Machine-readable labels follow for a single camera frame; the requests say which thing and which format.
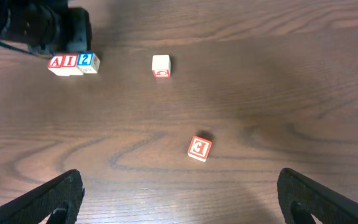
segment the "white block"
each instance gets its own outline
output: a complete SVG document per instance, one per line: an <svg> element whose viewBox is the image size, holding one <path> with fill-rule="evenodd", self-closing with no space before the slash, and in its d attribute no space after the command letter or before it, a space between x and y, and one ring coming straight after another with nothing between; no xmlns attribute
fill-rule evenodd
<svg viewBox="0 0 358 224"><path fill-rule="evenodd" d="M78 54L56 55L50 59L48 69L59 76L83 75L77 61Z"/></svg>
<svg viewBox="0 0 358 224"><path fill-rule="evenodd" d="M78 57L77 67L83 73L97 73L100 66L100 60L95 53L81 53Z"/></svg>
<svg viewBox="0 0 358 224"><path fill-rule="evenodd" d="M155 78L171 77L171 60L169 55L154 55L152 70Z"/></svg>

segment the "brown wooden surface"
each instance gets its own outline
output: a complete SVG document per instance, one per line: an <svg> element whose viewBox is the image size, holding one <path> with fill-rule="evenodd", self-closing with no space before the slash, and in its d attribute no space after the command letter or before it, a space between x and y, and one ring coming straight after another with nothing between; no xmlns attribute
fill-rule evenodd
<svg viewBox="0 0 358 224"><path fill-rule="evenodd" d="M78 223L283 223L284 167L358 202L358 1L72 5L99 75L0 49L0 205L78 169ZM200 130L205 163L186 153Z"/></svg>

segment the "wooden cube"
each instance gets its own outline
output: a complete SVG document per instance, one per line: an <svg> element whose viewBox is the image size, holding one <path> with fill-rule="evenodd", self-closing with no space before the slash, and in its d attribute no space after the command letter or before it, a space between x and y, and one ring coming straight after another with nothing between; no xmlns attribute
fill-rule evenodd
<svg viewBox="0 0 358 224"><path fill-rule="evenodd" d="M83 75L77 61L78 54L55 55L50 59L48 69L59 76Z"/></svg>
<svg viewBox="0 0 358 224"><path fill-rule="evenodd" d="M211 149L212 142L198 136L194 136L187 154L199 161L205 162L208 157L209 150Z"/></svg>
<svg viewBox="0 0 358 224"><path fill-rule="evenodd" d="M77 67L83 73L97 73L100 66L100 60L95 53L81 53L78 57Z"/></svg>
<svg viewBox="0 0 358 224"><path fill-rule="evenodd" d="M171 76L169 55L154 55L152 70L155 78L169 78Z"/></svg>

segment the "row of blocks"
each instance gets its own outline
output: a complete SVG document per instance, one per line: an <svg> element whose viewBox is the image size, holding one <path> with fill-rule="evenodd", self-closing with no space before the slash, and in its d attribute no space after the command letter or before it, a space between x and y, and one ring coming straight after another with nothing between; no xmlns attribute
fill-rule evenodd
<svg viewBox="0 0 358 224"><path fill-rule="evenodd" d="M100 60L95 53L55 55L50 59L48 69L59 76L97 73Z"/></svg>

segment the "wooden table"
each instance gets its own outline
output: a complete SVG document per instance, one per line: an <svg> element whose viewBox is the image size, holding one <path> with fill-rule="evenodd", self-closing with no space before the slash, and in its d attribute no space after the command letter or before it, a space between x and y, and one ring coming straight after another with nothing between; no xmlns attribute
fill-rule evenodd
<svg viewBox="0 0 358 224"><path fill-rule="evenodd" d="M78 223L283 223L284 167L358 202L358 0L71 5L98 75L0 49L0 205L78 169ZM186 154L201 130L205 163Z"/></svg>

